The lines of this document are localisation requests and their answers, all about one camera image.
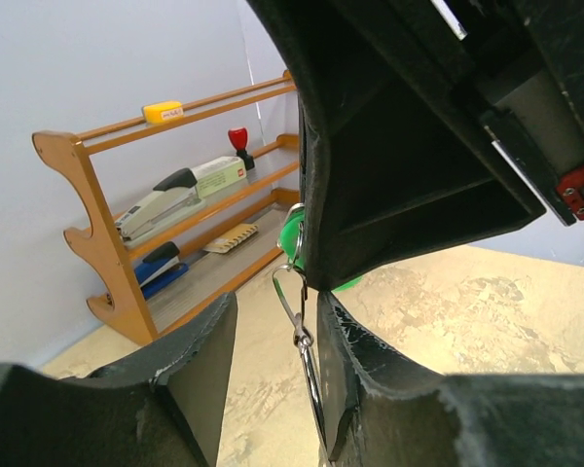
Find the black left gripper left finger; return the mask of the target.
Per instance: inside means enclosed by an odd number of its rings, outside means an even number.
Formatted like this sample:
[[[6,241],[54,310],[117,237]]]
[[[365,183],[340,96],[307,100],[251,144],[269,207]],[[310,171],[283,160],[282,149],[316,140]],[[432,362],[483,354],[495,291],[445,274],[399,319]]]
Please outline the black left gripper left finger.
[[[0,363],[0,466],[214,466],[237,297],[85,377]]]

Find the green capped key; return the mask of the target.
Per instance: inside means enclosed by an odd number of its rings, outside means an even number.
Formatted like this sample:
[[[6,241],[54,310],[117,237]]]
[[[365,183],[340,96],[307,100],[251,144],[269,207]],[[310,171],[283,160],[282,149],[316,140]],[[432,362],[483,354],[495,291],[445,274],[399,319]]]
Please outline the green capped key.
[[[287,262],[273,272],[273,284],[278,294],[282,293],[280,281],[276,275],[280,270],[295,271],[302,278],[301,298],[308,297],[308,287],[304,278],[303,240],[304,240],[305,206],[301,203],[293,204],[283,223],[276,245],[287,258]]]

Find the large silver keyring with clips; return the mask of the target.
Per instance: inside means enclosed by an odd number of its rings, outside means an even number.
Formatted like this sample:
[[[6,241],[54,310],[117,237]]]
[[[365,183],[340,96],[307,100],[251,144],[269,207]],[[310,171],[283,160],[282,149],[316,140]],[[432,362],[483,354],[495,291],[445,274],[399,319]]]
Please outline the large silver keyring with clips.
[[[294,311],[288,303],[283,287],[278,279],[277,275],[282,271],[294,272],[301,278],[300,308],[298,311]],[[313,352],[314,338],[305,325],[306,301],[308,299],[307,282],[302,270],[296,265],[289,263],[283,264],[274,270],[272,273],[272,282],[277,297],[294,328],[293,344],[298,350],[303,366],[304,379],[310,398],[311,411],[320,443],[319,466],[331,466],[331,462],[328,460],[326,447],[325,421],[320,394],[320,382],[316,371],[316,362]]]

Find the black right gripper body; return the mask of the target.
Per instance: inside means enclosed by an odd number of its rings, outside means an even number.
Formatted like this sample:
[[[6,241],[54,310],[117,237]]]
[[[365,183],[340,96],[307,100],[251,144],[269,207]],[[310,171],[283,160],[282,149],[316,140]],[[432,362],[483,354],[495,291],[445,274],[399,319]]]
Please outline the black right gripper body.
[[[551,211],[584,222],[584,1],[421,1],[423,42],[456,73],[457,106],[506,152],[506,178],[460,194],[484,227]]]

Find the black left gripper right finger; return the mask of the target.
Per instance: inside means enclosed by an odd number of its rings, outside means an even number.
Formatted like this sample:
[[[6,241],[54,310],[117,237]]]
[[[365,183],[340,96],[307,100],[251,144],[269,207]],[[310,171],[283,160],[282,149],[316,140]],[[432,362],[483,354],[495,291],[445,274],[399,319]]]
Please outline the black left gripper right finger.
[[[317,298],[322,430],[337,466],[584,466],[584,375],[441,375]]]

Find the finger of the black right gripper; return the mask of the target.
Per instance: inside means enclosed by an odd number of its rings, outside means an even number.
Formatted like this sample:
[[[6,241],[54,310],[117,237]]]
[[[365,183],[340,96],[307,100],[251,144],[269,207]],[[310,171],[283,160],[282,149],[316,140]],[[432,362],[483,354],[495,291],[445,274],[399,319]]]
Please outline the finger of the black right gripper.
[[[302,258],[335,289],[544,213],[454,91],[474,70],[428,1],[255,1],[299,95]]]

